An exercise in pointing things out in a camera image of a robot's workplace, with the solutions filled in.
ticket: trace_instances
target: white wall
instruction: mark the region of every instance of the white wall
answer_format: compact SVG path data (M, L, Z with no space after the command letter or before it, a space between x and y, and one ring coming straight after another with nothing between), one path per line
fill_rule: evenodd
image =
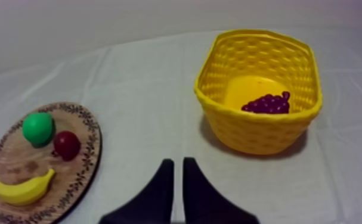
M155 36L279 26L362 28L362 0L0 0L0 72Z

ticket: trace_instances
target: red fruit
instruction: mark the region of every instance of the red fruit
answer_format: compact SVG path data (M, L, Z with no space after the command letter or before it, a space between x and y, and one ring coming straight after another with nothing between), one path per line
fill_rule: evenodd
M67 130L56 134L53 144L53 153L61 156L64 161L74 159L81 150L81 142L78 140L78 137Z

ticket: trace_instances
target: toy fruit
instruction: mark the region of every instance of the toy fruit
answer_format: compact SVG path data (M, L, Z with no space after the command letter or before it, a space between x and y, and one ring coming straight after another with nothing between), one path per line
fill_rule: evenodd
M55 135L53 154L58 154L64 161L75 158L79 150L81 150L81 142L74 133L65 130Z
M289 97L290 93L286 91L282 92L282 97L267 94L244 105L242 110L253 113L287 114L289 113Z
M0 199L14 206L25 206L39 200L47 192L48 183L55 171L49 169L44 176L38 176L18 185L0 182Z
M52 117L48 113L35 113L26 117L22 125L23 136L33 145L44 144L52 135Z

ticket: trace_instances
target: toy banana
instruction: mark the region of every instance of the toy banana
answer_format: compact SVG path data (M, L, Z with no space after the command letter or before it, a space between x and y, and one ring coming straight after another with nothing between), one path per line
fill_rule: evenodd
M48 183L55 171L49 169L44 176L38 176L18 185L6 185L0 182L0 199L14 206L31 204L47 192Z

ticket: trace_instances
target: basket rim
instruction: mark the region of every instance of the basket rim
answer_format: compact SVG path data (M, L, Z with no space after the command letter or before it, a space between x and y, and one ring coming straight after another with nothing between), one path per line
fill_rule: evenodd
M241 110L236 110L234 108L226 107L223 104L215 102L214 100L210 99L205 94L203 94L203 92L201 92L201 90L198 87L199 80L201 75L203 74L205 67L207 66L208 60L212 55L214 48L216 47L219 41L223 40L224 38L229 38L230 36L235 36L235 35L269 35L273 38L281 39L280 41L288 41L289 43L294 44L300 49L306 51L309 57L313 60L314 76L315 76L314 80L317 83L317 95L318 95L316 104L314 104L314 106L308 110L292 114L256 114L256 113L251 113L247 111L241 111ZM194 93L196 94L197 99L200 101L203 109L209 108L215 111L219 111L222 114L238 117L243 120L254 120L255 122L260 122L260 123L272 123L272 122L290 123L297 121L307 121L307 118L309 117L314 118L319 113L321 106L323 105L323 94L321 91L320 75L318 73L318 67L312 49L302 41L269 30L239 29L219 34L214 40L210 48L209 54L205 60L205 63L194 82Z

